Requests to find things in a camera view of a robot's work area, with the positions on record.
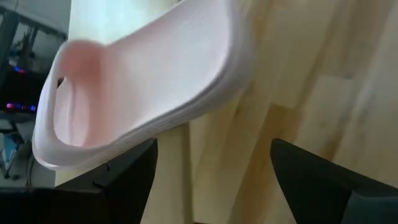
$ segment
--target slide sandal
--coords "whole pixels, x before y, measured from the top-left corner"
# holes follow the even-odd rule
[[[246,28],[235,0],[185,0],[112,44],[64,43],[40,95],[35,158],[100,164],[225,102],[252,73]]]

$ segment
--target pink slide sandal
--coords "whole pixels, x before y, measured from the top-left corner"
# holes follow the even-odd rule
[[[63,44],[40,96],[35,158],[53,170],[100,164],[225,102],[252,73],[246,28],[234,0],[186,0],[110,45]]]

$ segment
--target desk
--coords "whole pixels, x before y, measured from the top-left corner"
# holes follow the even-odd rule
[[[293,223],[269,160],[276,137],[398,187],[396,1],[239,2],[259,54],[253,80],[221,108],[159,136],[143,223],[192,222],[183,152],[196,222]],[[73,0],[70,38],[108,43],[173,4]],[[57,172],[57,183],[82,172]]]

